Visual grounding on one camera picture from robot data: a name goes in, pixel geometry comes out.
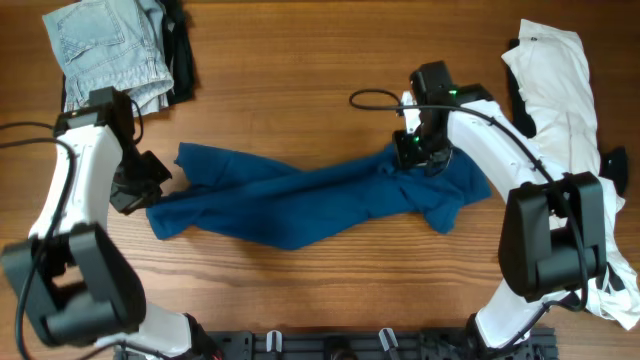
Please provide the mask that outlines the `blue shirt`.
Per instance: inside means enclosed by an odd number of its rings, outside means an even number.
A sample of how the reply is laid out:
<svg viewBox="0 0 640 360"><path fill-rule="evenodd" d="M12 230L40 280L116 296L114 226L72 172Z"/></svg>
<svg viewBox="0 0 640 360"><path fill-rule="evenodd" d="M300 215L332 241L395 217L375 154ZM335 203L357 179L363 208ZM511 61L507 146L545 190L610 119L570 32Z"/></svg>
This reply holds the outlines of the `blue shirt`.
<svg viewBox="0 0 640 360"><path fill-rule="evenodd" d="M393 146L373 155L302 171L257 155L183 143L175 160L189 186L146 211L165 240L190 226L296 250L371 219L416 212L446 234L461 208L490 197L479 167L454 153L443 172L402 170Z"/></svg>

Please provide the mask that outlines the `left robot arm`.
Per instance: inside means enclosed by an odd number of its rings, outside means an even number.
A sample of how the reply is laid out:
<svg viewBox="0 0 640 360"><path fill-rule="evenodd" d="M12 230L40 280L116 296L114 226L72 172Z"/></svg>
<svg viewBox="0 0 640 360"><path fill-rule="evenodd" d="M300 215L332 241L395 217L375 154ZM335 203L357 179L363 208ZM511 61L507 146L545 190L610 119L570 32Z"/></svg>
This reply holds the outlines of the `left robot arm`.
<svg viewBox="0 0 640 360"><path fill-rule="evenodd" d="M116 348L143 359L221 359L222 349L189 314L147 302L143 285L107 233L109 208L129 215L157 202L168 169L136 146L138 105L113 87L58 116L47 142L57 150L45 205L27 239L1 254L18 297L20 356L29 322L47 346Z"/></svg>

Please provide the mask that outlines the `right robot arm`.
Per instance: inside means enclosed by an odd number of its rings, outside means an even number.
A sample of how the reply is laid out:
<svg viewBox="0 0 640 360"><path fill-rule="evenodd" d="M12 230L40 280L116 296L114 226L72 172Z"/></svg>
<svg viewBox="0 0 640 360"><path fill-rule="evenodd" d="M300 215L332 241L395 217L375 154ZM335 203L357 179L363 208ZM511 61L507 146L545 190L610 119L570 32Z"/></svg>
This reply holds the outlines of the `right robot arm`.
<svg viewBox="0 0 640 360"><path fill-rule="evenodd" d="M420 66L409 81L397 110L406 127L393 135L401 167L441 175L461 150L506 203L503 280L467 324L469 351L497 357L523 343L552 308L585 310L589 281L607 267L603 189L591 172L571 174L544 159L482 85L455 85L444 62Z"/></svg>

